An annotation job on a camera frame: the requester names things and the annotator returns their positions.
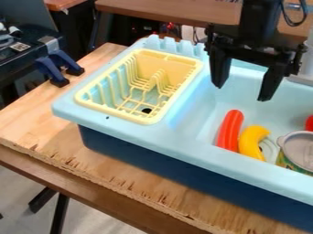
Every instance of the floor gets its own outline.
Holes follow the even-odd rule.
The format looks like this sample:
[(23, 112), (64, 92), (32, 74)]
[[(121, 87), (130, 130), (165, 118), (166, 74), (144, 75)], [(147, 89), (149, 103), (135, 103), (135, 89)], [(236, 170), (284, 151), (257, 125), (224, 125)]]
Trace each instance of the floor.
[[(46, 234), (54, 214), (54, 196), (36, 215), (27, 203), (43, 186), (0, 166), (0, 234)], [(123, 222), (70, 200), (65, 234), (145, 234)]]

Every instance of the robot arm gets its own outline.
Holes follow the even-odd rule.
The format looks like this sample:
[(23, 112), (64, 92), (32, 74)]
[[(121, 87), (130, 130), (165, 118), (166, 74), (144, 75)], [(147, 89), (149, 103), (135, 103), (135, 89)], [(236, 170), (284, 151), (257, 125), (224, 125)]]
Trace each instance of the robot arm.
[(210, 54), (211, 81), (221, 88), (229, 77), (232, 59), (239, 59), (268, 67), (259, 93), (259, 101), (270, 100), (281, 80), (290, 74), (297, 75), (303, 44), (285, 38), (277, 30), (283, 13), (286, 22), (296, 27), (307, 17), (305, 0), (300, 0), (304, 16), (292, 22), (287, 16), (283, 0), (243, 0), (239, 26), (208, 25), (206, 50)]

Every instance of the tin can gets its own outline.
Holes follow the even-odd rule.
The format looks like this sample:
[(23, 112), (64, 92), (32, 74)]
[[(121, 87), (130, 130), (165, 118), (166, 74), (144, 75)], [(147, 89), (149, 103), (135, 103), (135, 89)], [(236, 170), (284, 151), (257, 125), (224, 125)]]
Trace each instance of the tin can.
[(313, 132), (297, 131), (277, 139), (280, 152), (276, 164), (313, 176)]

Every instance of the can lid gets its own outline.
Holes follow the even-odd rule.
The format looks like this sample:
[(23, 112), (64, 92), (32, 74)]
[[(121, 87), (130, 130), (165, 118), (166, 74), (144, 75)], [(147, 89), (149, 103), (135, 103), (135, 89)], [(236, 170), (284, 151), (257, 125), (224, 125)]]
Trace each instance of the can lid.
[(313, 132), (292, 132), (278, 138), (277, 143), (292, 163), (313, 172)]

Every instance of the light blue sink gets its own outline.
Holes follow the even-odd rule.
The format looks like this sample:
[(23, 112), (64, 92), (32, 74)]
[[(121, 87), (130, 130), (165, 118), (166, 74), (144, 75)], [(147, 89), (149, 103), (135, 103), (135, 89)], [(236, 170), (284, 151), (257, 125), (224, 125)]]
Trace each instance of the light blue sink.
[[(166, 51), (200, 59), (204, 63), (200, 74), (160, 122), (141, 125), (88, 109), (74, 101), (74, 94), (78, 90), (136, 48)], [(177, 44), (171, 38), (161, 40), (151, 36), (141, 39), (58, 98), (52, 110), (63, 119), (98, 133), (313, 205), (313, 177), (275, 165), (277, 137), (303, 130), (306, 118), (313, 112), (312, 88), (284, 80), (272, 100), (259, 102), (256, 99), (265, 68), (234, 61), (231, 76), (218, 90), (210, 83), (209, 58), (203, 48), (202, 44), (193, 47), (187, 41)], [(251, 124), (260, 124), (271, 131), (267, 143), (263, 145), (268, 162), (214, 146), (214, 138), (223, 117), (231, 109), (243, 112), (242, 129)]]

